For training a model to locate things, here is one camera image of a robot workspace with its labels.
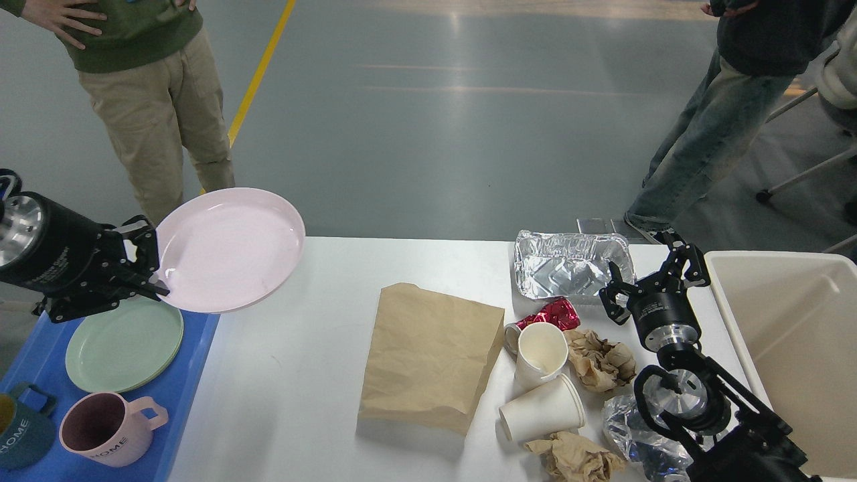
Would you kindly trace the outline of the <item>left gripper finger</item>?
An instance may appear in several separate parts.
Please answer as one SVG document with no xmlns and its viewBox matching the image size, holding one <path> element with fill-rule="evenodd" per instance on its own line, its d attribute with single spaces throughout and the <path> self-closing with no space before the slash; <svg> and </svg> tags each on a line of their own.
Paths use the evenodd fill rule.
<svg viewBox="0 0 857 482">
<path fill-rule="evenodd" d="M 169 288 L 150 272 L 128 268 L 106 268 L 86 272 L 80 280 L 52 293 L 46 293 L 31 309 L 34 315 L 46 314 L 52 323 L 64 323 L 111 311 L 126 299 L 144 296 L 159 301 Z"/>
<path fill-rule="evenodd" d="M 155 226 L 146 216 L 133 216 L 120 226 L 101 224 L 100 253 L 111 264 L 153 274 L 159 269 Z"/>
</svg>

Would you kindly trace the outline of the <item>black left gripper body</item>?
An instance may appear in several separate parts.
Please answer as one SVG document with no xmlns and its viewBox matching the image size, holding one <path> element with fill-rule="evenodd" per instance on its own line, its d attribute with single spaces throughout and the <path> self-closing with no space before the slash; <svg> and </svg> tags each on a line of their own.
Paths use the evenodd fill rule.
<svg viewBox="0 0 857 482">
<path fill-rule="evenodd" d="M 100 224 L 35 192 L 2 204 L 1 280 L 46 295 L 86 272 L 118 268 L 100 253 Z"/>
</svg>

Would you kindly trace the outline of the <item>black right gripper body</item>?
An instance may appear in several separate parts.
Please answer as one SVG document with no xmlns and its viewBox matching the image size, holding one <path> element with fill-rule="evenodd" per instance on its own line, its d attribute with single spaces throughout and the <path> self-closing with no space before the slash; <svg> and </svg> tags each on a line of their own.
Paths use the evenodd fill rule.
<svg viewBox="0 0 857 482">
<path fill-rule="evenodd" d="M 667 345 L 695 345 L 701 338 L 702 329 L 684 288 L 631 294 L 629 311 L 641 345 L 651 353 Z"/>
</svg>

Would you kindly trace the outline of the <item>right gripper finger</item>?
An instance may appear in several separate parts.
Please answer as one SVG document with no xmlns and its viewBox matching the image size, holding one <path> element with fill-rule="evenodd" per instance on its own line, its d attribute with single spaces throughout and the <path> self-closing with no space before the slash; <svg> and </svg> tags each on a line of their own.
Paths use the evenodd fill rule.
<svg viewBox="0 0 857 482">
<path fill-rule="evenodd" d="M 631 295 L 637 294 L 637 287 L 623 280 L 621 269 L 614 262 L 608 262 L 608 268 L 610 280 L 605 287 L 599 290 L 598 297 L 608 317 L 616 325 L 622 326 L 631 314 L 627 308 L 619 305 L 617 296 L 623 294 L 630 298 Z"/>
<path fill-rule="evenodd" d="M 655 273 L 653 286 L 658 292 L 686 292 L 689 288 L 710 286 L 711 277 L 704 255 L 675 231 L 653 235 L 668 247 L 668 257 Z"/>
</svg>

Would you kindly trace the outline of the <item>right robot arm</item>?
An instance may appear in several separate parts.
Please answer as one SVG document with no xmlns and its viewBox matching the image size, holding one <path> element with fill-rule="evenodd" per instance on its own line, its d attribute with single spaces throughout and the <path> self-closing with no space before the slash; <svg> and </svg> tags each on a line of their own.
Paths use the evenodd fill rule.
<svg viewBox="0 0 857 482">
<path fill-rule="evenodd" d="M 645 424 L 688 452 L 692 481 L 817 481 L 802 471 L 806 454 L 791 427 L 712 357 L 688 289 L 706 287 L 701 251 L 674 232 L 655 235 L 668 247 L 658 271 L 631 284 L 609 263 L 610 281 L 598 296 L 618 325 L 633 320 L 640 344 L 654 353 L 633 391 Z"/>
</svg>

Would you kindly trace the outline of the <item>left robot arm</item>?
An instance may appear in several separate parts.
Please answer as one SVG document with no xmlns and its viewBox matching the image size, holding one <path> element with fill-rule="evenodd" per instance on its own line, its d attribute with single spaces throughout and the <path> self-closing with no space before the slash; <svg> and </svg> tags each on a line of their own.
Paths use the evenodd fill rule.
<svg viewBox="0 0 857 482">
<path fill-rule="evenodd" d="M 169 288 L 159 270 L 158 239 L 146 216 L 101 224 L 22 189 L 2 170 L 1 280 L 41 293 L 37 314 L 64 323 L 111 311 L 135 296 L 159 300 Z"/>
</svg>

